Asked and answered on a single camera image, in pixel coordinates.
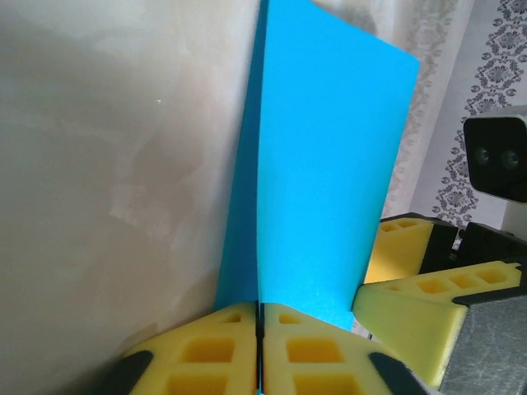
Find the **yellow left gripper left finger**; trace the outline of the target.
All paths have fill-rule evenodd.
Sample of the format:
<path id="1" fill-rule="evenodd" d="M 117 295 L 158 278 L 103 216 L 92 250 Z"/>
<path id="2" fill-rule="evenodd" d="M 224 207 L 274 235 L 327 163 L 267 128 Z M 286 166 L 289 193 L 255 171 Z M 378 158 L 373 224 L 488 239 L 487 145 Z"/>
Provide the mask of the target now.
<path id="1" fill-rule="evenodd" d="M 256 394 L 255 302 L 234 304 L 133 346 L 95 394 Z"/>

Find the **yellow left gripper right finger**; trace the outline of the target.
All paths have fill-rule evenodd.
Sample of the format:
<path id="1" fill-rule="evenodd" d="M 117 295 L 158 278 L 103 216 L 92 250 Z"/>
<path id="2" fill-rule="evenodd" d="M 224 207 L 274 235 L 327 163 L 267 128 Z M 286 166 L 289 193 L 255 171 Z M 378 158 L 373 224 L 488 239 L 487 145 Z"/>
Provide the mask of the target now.
<path id="1" fill-rule="evenodd" d="M 283 304 L 262 305 L 265 394 L 428 394 L 387 347 Z"/>

